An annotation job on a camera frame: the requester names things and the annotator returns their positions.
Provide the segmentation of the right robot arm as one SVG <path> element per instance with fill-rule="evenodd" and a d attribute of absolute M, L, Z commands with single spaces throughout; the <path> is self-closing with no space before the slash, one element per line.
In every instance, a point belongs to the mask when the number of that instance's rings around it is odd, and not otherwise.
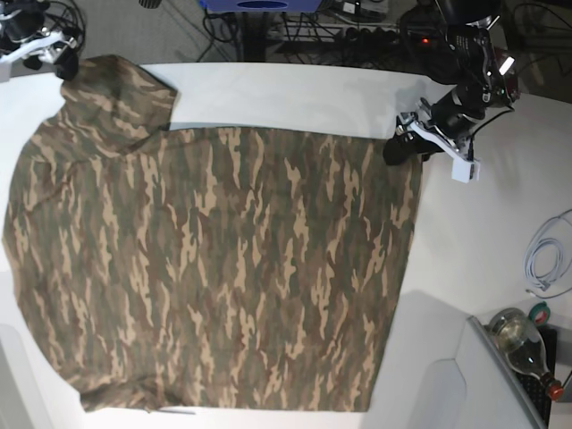
<path fill-rule="evenodd" d="M 61 80 L 73 80 L 85 44 L 86 22 L 74 1 L 1 3 L 1 81 L 13 65 L 32 71 L 48 64 Z"/>

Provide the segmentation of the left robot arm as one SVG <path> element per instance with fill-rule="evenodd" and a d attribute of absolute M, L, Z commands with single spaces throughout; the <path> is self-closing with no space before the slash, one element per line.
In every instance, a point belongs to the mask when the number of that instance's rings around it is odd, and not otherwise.
<path fill-rule="evenodd" d="M 475 137 L 486 114 L 513 112 L 519 97 L 512 55 L 495 47 L 491 29 L 501 17 L 499 1 L 420 1 L 399 19 L 400 40 L 425 76 L 450 86 L 438 101 L 421 98 L 396 117 L 383 149 L 388 165 L 413 156 L 428 160 L 451 150 L 475 161 Z"/>

